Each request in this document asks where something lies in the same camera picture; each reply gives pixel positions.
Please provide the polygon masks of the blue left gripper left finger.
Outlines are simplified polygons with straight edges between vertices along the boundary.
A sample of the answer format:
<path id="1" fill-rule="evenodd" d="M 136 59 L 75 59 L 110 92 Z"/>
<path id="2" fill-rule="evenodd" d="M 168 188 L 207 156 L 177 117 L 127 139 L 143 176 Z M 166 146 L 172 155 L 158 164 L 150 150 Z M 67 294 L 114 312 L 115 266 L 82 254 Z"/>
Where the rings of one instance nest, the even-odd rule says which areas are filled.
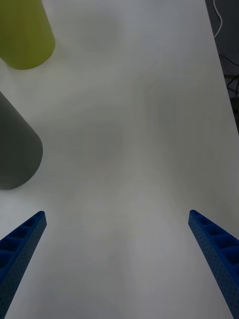
<path id="1" fill-rule="evenodd" d="M 10 307 L 22 277 L 47 226 L 39 211 L 0 241 L 0 318 Z"/>

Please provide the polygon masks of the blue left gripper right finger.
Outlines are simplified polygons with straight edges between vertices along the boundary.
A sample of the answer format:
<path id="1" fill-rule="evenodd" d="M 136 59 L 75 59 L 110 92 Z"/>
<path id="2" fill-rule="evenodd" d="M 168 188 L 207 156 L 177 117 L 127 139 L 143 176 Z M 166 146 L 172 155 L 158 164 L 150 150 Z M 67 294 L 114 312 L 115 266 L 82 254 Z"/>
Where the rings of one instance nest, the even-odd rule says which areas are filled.
<path id="1" fill-rule="evenodd" d="M 202 250 L 233 318 L 239 318 L 239 241 L 191 210 L 188 225 Z"/>

